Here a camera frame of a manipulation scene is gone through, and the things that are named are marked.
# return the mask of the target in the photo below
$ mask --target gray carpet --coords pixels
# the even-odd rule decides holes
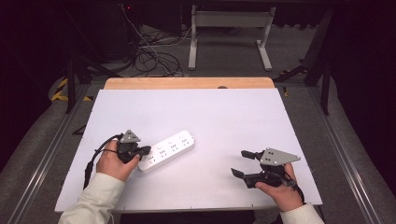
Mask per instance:
[[[265,72],[254,42],[259,39],[261,31],[244,28],[237,35],[227,35],[218,31],[201,32],[198,37],[198,56],[194,71],[188,70],[190,45],[188,40],[176,46],[155,49],[176,56],[184,75],[189,77],[278,77],[280,71],[299,65],[298,59],[304,57],[315,32],[310,28],[301,31],[298,28],[274,26],[267,42],[273,71]],[[150,75],[158,76],[163,72],[163,68],[158,67]],[[121,74],[128,77],[135,73],[134,69],[128,69]],[[320,83],[317,88],[308,89],[303,84],[299,84],[303,78],[304,75],[298,75],[288,80],[285,85],[288,86],[289,96],[284,96],[281,88],[279,88],[279,93],[282,95],[293,128],[317,182],[323,200],[320,208],[326,223],[366,223],[367,219],[361,211],[345,170],[334,153],[332,139],[311,94],[314,92],[314,97],[318,98]],[[104,87],[105,81],[106,77],[94,77],[87,95],[95,96]],[[32,203],[27,205],[26,213],[21,217],[21,223],[56,223],[59,219],[60,214],[53,212],[54,206],[80,140],[80,135],[72,133],[87,123],[92,106],[93,102],[81,102],[78,105],[76,114],[64,133],[64,140],[60,143],[57,155],[48,172],[45,173],[44,181]],[[62,125],[66,107],[67,102],[53,102],[25,135],[8,165],[0,174],[0,223],[7,223],[34,175],[36,167],[45,156],[47,148],[53,144],[52,139]],[[383,223],[396,223],[395,198],[371,163],[359,138],[353,132],[337,100],[334,83],[331,88],[329,111],[328,120],[356,166],[379,218]],[[275,208],[256,211],[258,224],[271,223],[276,215]],[[115,215],[116,223],[118,223],[118,217]]]

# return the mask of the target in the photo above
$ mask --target yellow and black tape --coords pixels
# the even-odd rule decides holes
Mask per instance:
[[[67,84],[67,77],[64,77],[59,84],[58,88],[56,89],[56,92],[53,94],[51,101],[56,101],[56,100],[61,100],[61,101],[68,101],[69,97],[63,96],[62,95],[62,90]],[[83,101],[93,101],[93,96],[85,96]]]

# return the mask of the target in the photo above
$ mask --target metal bracket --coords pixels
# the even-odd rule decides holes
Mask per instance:
[[[277,166],[288,162],[299,161],[301,157],[268,147],[262,153],[260,165]]]
[[[135,143],[140,141],[140,138],[131,130],[126,131],[125,135],[120,140],[121,143]]]

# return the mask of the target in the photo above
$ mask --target metal frame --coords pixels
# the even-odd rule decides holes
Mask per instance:
[[[62,145],[62,142],[64,141],[64,133],[66,132],[71,121],[73,120],[73,117],[78,110],[78,106],[82,102],[89,87],[89,85],[81,85],[81,87],[78,88],[76,104],[70,109],[69,113],[64,115],[61,126],[58,128],[55,136],[53,137],[49,147],[47,148],[46,153],[43,156],[43,159],[41,160],[37,169],[34,171],[34,174],[30,179],[28,186],[22,194],[20,201],[15,207],[7,224],[22,223],[24,216],[32,205],[33,200],[35,199],[35,196],[37,195],[47,175],[47,172],[49,171],[50,166],[52,165],[52,162],[54,161],[55,156]]]
[[[340,166],[344,171],[346,180],[352,189],[364,218],[366,219],[367,223],[382,224],[383,221],[381,220],[379,214],[375,211],[374,205],[370,199],[370,195],[361,180],[361,176],[356,169],[355,164],[341,144],[339,137],[333,128],[331,119],[322,111],[322,104],[319,101],[317,91],[314,87],[308,87],[308,92],[317,108],[319,117],[326,128],[326,131],[332,142],[333,152],[340,162]]]
[[[257,47],[262,56],[262,63],[266,71],[272,71],[265,44],[270,33],[271,24],[275,16],[275,7],[271,7],[269,12],[225,12],[225,11],[196,11],[196,6],[192,6],[191,11],[191,44],[189,69],[194,70],[196,65],[196,55],[198,40],[196,38],[197,26],[205,27],[265,27],[262,39],[257,40]]]

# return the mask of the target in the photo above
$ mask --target white power strip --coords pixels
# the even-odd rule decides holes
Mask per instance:
[[[187,131],[177,133],[151,147],[147,156],[139,162],[139,169],[147,174],[167,162],[192,150],[195,146],[194,138]]]

